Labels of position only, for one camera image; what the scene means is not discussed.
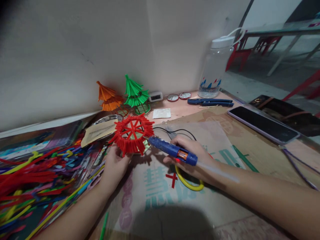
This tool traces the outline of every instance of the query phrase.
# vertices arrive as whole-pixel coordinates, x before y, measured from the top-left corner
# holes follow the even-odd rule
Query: pipe cleaner craft
[[[126,107],[122,106],[124,102],[123,97],[116,95],[115,90],[103,86],[99,81],[97,81],[97,84],[99,85],[99,101],[103,101],[101,105],[102,110],[120,114],[124,117],[127,116],[129,111]]]
[[[122,122],[116,122],[116,131],[113,138],[108,142],[109,144],[115,142],[122,151],[122,156],[126,153],[140,152],[143,156],[145,150],[144,141],[146,137],[154,135],[152,124],[144,116],[144,113],[139,116],[129,116]]]
[[[147,103],[149,97],[148,90],[143,90],[143,85],[136,83],[126,74],[126,92],[127,101],[125,104],[134,108],[136,114],[147,113],[150,111],[150,105]]]

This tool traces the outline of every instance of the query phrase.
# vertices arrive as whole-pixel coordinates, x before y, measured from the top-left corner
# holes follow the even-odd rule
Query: white paper square
[[[155,109],[152,118],[171,118],[171,110],[170,108]]]

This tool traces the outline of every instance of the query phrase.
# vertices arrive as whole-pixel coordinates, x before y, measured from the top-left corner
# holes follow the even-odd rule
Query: phone case
[[[246,122],[246,121],[243,120],[242,118],[234,115],[233,113],[230,112],[231,110],[229,110],[229,111],[227,112],[230,116],[234,117],[234,118],[237,119],[238,121],[242,122],[243,124],[247,125],[248,127],[252,128],[253,130],[257,131],[258,133],[262,134],[262,135],[265,136],[266,138],[269,138],[271,141],[279,144],[280,146],[286,145],[286,144],[288,144],[289,142],[291,142],[292,140],[294,140],[294,139],[296,139],[296,138],[298,138],[298,137],[300,136],[300,133],[298,133],[297,131],[293,130],[292,128],[289,128],[289,127],[284,126],[284,125],[282,125],[282,124],[280,124],[280,123],[278,123],[278,122],[276,122],[276,121],[273,121],[273,120],[271,120],[271,119],[269,119],[269,118],[266,118],[266,119],[268,119],[268,120],[270,120],[270,121],[273,121],[273,122],[275,122],[275,123],[277,123],[277,124],[279,124],[279,125],[282,125],[282,126],[284,126],[284,127],[286,127],[286,128],[288,128],[288,129],[290,129],[290,130],[292,130],[292,131],[294,131],[294,132],[297,133],[297,136],[295,136],[294,138],[290,139],[289,141],[287,141],[287,142],[281,142],[279,139],[271,136],[270,134],[268,134],[268,133],[262,131],[261,129],[259,129],[259,128],[253,126],[253,125],[251,125],[251,124],[248,123],[248,122]]]

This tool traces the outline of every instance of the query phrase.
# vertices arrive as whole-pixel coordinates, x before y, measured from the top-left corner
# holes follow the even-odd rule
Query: red plus sign
[[[176,173],[173,173],[173,176],[166,174],[166,177],[172,178],[172,188],[174,188],[174,184],[176,183],[176,180],[178,180],[178,178],[176,177]]]

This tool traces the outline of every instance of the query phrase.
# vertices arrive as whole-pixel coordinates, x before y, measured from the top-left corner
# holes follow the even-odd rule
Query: concrete floor
[[[291,52],[289,58],[285,58],[279,67],[270,77],[267,73],[276,62],[281,51],[273,51],[270,56],[262,57],[261,54],[252,54],[246,62],[241,72],[238,71],[240,61],[235,60],[228,72],[225,73],[222,87],[228,92],[239,98],[250,102],[260,94],[283,99],[298,85],[320,69],[320,56],[316,55],[300,69],[297,69],[297,63],[305,57],[296,56],[301,52]],[[319,85],[314,83],[305,91],[294,95],[288,102],[313,114],[320,112],[320,97],[313,100],[305,99],[315,87]],[[320,144],[320,136],[312,137],[312,140]]]

